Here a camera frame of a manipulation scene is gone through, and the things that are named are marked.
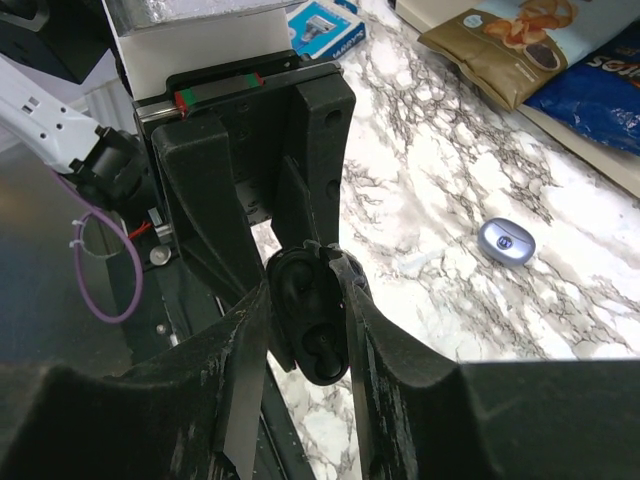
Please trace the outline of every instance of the dark floor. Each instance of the dark floor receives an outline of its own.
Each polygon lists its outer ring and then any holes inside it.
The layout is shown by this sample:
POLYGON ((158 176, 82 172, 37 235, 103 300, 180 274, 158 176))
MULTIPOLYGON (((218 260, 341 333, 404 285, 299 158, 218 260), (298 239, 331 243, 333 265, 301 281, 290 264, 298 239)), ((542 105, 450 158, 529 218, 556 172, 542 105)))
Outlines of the dark floor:
MULTIPOLYGON (((64 362, 92 375, 129 366, 121 329, 93 317, 78 291, 69 241, 82 213, 24 146, 0 153, 0 362, 64 362)), ((113 312, 104 262, 85 267, 113 312)))

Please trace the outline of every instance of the white marble surface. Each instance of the white marble surface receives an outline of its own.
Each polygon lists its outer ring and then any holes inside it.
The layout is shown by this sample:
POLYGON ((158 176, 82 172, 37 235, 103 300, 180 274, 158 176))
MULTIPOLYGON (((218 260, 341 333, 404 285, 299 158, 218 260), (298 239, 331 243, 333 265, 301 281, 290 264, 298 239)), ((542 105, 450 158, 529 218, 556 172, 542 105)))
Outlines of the white marble surface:
MULTIPOLYGON (((367 43, 342 62, 358 103, 340 242, 380 310, 459 361, 640 355, 638 201, 519 114, 492 111, 385 0, 361 14, 367 43), (479 252, 494 216, 536 238, 526 267, 479 252)), ((274 370, 317 477, 361 478, 349 378, 319 388, 274 370)))

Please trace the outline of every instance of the chip bag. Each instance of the chip bag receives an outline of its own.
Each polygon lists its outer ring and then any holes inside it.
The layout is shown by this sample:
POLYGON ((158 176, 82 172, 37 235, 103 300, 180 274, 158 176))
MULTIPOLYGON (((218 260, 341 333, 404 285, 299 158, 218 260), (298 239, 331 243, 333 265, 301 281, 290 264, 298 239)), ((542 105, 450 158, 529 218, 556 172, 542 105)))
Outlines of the chip bag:
POLYGON ((640 155, 640 24, 525 102, 599 143, 640 155))
POLYGON ((640 0, 488 0, 420 42, 513 110, 639 16, 640 0))

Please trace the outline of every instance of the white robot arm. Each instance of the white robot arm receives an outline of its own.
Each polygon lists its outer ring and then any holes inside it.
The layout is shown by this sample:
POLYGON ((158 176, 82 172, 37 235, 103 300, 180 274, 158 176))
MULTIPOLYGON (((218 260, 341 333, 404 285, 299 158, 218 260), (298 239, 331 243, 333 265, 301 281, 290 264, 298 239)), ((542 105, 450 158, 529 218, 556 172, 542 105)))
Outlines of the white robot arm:
POLYGON ((40 88, 0 56, 0 124, 61 174, 83 162, 100 141, 98 122, 40 88))

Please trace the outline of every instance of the blue and white box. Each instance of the blue and white box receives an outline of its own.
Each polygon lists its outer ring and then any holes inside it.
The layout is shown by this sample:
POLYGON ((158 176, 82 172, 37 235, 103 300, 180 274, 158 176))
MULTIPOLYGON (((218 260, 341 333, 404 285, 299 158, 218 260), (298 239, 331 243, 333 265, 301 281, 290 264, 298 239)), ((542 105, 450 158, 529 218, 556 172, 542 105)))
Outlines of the blue and white box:
POLYGON ((298 55, 339 58, 364 40, 364 22, 346 0, 312 0, 289 13, 289 36, 298 55))

